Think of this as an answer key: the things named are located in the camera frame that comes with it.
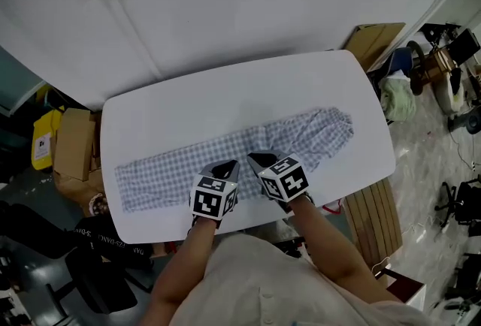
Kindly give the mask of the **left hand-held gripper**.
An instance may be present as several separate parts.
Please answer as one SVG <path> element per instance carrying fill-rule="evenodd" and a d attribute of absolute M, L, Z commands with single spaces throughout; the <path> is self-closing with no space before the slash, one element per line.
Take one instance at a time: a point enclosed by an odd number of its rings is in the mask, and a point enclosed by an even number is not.
<path fill-rule="evenodd" d="M 205 218 L 220 227 L 224 215 L 237 204 L 239 171 L 240 163 L 232 159 L 212 162 L 195 175 L 189 193 L 192 226 Z"/>

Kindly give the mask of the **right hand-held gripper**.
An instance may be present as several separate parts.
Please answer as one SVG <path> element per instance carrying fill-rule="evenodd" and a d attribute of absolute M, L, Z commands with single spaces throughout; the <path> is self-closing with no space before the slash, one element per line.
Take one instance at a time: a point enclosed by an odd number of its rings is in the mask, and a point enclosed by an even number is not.
<path fill-rule="evenodd" d="M 285 213 L 290 213 L 290 202 L 306 196 L 309 183 L 300 158 L 281 150 L 261 150 L 247 155 L 247 162 L 262 186 L 262 194 L 276 201 Z"/>

